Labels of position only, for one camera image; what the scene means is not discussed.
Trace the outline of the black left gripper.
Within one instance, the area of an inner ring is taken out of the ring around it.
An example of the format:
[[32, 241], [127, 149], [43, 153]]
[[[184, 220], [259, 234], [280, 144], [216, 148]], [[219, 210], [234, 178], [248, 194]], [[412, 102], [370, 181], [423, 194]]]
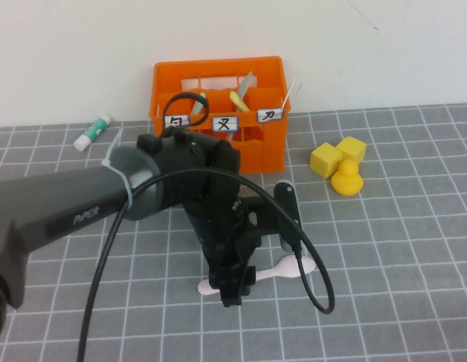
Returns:
[[219, 287], [223, 306], [242, 305], [244, 286], [256, 283], [256, 267], [248, 265], [254, 242], [246, 239], [251, 223], [241, 198], [194, 200], [186, 203], [186, 215], [198, 237], [208, 264], [209, 284]]

